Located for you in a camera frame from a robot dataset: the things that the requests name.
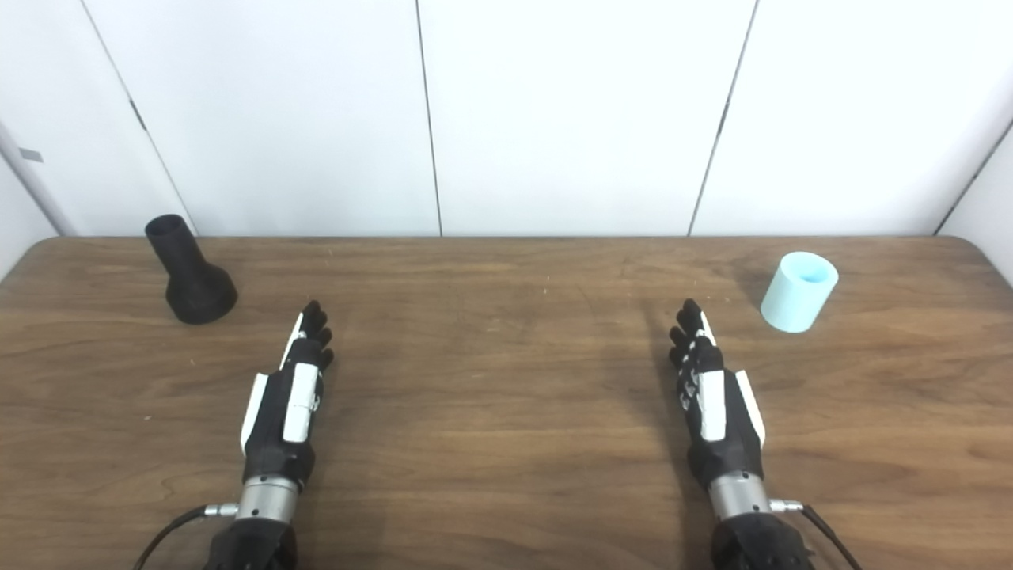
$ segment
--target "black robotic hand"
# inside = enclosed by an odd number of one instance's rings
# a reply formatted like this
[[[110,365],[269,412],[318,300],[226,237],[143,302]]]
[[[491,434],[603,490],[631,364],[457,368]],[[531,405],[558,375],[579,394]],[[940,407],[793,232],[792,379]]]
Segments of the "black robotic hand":
[[[334,360],[327,314],[312,302],[296,320],[278,372],[257,375],[240,440],[246,465],[236,519],[211,544],[206,570],[293,570],[296,502],[316,463],[310,445],[323,373]]]
[[[749,378],[724,368],[696,302],[687,300],[676,319],[669,357],[679,371],[679,400],[690,429],[690,472],[718,519],[711,539],[714,568],[811,570],[798,532],[773,514],[793,501],[771,501],[764,488],[765,429]]]
[[[679,400],[686,411],[690,471],[705,489],[721,475],[763,478],[764,425],[745,372],[724,368],[707,317],[693,300],[677,316],[669,358],[679,371]]]

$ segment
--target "light blue cylinder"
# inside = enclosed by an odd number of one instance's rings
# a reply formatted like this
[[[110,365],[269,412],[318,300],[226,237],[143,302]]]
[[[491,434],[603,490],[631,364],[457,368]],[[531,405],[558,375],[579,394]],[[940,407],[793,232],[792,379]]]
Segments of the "light blue cylinder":
[[[760,313],[772,327],[785,333],[804,333],[820,315],[839,278],[837,267],[808,251],[781,257]]]

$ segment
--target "black bottle-shaped object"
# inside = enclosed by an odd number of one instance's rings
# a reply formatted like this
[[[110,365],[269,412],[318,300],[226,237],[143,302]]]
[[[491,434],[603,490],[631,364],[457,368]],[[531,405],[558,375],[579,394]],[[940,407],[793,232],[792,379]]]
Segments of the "black bottle-shaped object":
[[[180,216],[158,216],[148,222],[144,233],[169,272],[165,301],[176,319],[187,325],[204,325],[232,310],[239,297],[232,278],[224,268],[204,258]]]

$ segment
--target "wooden table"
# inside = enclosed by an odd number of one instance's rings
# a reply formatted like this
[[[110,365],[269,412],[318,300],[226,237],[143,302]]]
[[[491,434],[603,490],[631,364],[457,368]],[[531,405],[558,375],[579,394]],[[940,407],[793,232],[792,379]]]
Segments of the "wooden table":
[[[129,568],[236,500],[239,425],[309,299],[338,367],[301,568],[709,568],[667,332],[704,307],[767,423],[774,496],[868,569],[1013,566],[1013,292],[942,238],[209,238],[240,291],[189,327],[138,238],[58,238],[0,283],[0,566]],[[841,281],[804,335],[757,306],[786,251]],[[817,568],[843,568],[803,519]],[[149,568],[200,568],[223,521]]]

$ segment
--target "white wall panel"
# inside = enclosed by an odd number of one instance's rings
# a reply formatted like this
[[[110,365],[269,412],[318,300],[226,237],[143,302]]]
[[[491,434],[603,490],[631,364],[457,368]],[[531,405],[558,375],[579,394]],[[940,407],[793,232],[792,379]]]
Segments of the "white wall panel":
[[[981,247],[1013,282],[1013,134],[1007,133],[940,233]]]
[[[1013,117],[1013,3],[762,1],[693,233],[931,233]]]
[[[49,220],[0,157],[0,278],[28,247],[54,235]]]
[[[411,0],[86,4],[202,233],[439,232]]]
[[[420,0],[444,231],[685,234],[751,0]]]
[[[0,0],[0,123],[8,158],[66,233],[141,234],[183,213],[79,2]]]

